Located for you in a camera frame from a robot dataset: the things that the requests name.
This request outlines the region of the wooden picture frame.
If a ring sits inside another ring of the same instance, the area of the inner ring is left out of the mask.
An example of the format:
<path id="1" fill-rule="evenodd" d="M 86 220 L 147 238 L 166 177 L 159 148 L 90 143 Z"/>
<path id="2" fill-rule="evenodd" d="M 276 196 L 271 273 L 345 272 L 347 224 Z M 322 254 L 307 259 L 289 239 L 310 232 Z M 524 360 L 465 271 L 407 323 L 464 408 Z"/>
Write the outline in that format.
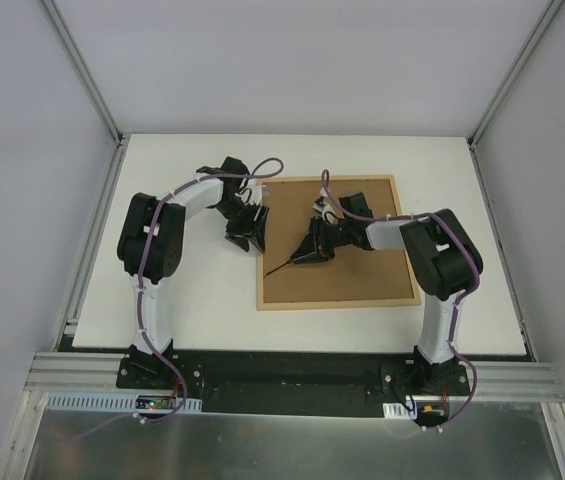
<path id="1" fill-rule="evenodd" d="M 407 253 L 339 247 L 326 263 L 290 265 L 263 278 L 289 259 L 316 215 L 322 188 L 318 177 L 283 177 L 263 183 L 269 194 L 266 250 L 257 259 L 257 309 L 260 311 L 406 307 L 422 304 Z"/>

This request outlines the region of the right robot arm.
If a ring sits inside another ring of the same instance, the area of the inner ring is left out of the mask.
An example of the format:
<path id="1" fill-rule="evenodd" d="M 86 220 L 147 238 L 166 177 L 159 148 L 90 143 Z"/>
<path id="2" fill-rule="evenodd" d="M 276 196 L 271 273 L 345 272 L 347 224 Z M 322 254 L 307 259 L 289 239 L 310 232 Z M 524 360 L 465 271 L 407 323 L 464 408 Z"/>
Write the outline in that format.
<path id="1" fill-rule="evenodd" d="M 425 293 L 420 338 L 405 386 L 423 394 L 443 388 L 459 366 L 454 342 L 464 299 L 479 286 L 483 261 L 449 209 L 415 216 L 373 216 L 363 193 L 338 199 L 337 217 L 324 198 L 314 203 L 306 235 L 290 255 L 291 264 L 329 262 L 339 247 L 407 253 L 419 287 Z"/>

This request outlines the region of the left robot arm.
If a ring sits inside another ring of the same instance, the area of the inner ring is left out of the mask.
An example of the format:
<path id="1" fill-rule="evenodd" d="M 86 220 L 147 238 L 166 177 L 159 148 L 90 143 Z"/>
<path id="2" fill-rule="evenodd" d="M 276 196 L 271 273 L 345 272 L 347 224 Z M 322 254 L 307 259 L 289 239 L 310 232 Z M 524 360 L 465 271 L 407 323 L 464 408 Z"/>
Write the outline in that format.
<path id="1" fill-rule="evenodd" d="M 228 157 L 219 167 L 203 166 L 193 179 L 162 197 L 135 194 L 129 204 L 117 245 L 117 257 L 129 275 L 135 296 L 136 327 L 120 376 L 138 374 L 150 388 L 166 387 L 175 375 L 169 360 L 173 346 L 170 331 L 168 283 L 183 254 L 186 222 L 212 209 L 226 220 L 225 239 L 246 253 L 265 252 L 265 229 L 269 209 L 242 198 L 252 180 L 268 163 L 283 169 L 283 162 L 270 158 L 250 170 L 241 160 Z"/>

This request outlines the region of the red handled screwdriver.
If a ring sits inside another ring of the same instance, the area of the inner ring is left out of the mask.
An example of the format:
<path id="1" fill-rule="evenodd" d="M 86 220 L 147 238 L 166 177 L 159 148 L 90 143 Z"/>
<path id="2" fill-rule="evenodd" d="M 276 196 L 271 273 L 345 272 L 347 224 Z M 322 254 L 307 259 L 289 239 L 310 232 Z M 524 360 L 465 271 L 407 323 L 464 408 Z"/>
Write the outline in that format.
<path id="1" fill-rule="evenodd" d="M 283 262 L 282 264 L 280 264 L 280 265 L 276 266 L 275 268 L 273 268 L 273 269 L 267 271 L 266 273 L 264 273 L 263 278 L 267 278 L 267 277 L 269 277 L 270 275 L 272 275 L 272 274 L 278 272 L 278 271 L 281 270 L 282 268 L 284 268 L 284 267 L 286 267 L 286 266 L 293 265 L 294 263 L 295 263 L 295 262 L 294 262 L 293 259 L 288 259 L 288 260 L 286 260 L 285 262 Z"/>

